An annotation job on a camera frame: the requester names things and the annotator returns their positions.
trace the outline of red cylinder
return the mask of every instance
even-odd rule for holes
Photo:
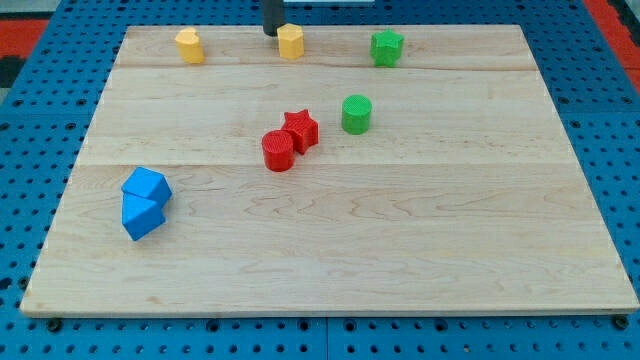
[[[286,171],[293,166],[293,139],[288,132],[273,130],[262,137],[264,164],[271,171]]]

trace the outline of wooden board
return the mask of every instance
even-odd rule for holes
[[[280,59],[259,27],[126,34],[22,310],[49,317],[623,313],[638,300],[517,26],[306,27]],[[361,136],[340,105],[374,104]],[[320,144],[285,173],[259,146],[309,108]],[[168,222],[120,224],[137,165],[166,174]]]

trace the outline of blue perforated surface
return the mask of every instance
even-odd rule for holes
[[[0,358],[640,357],[637,314],[627,327],[611,317],[62,323],[23,317],[22,289],[127,25],[257,25],[258,6],[258,0],[60,5],[0,109]],[[520,24],[638,290],[640,99],[581,2],[378,0],[375,7],[288,8],[287,17],[301,24]]]

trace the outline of green block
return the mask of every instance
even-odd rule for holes
[[[363,95],[351,95],[342,103],[342,129],[351,135],[369,130],[371,101]]]
[[[375,66],[395,67],[402,57],[404,36],[387,29],[371,36],[371,57]]]

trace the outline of yellow block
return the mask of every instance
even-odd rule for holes
[[[278,48],[280,57],[294,60],[304,55],[304,35],[302,27],[285,24],[278,28]]]
[[[180,30],[176,35],[176,46],[182,60],[190,64],[204,62],[204,52],[200,44],[200,37],[195,28],[188,27]]]

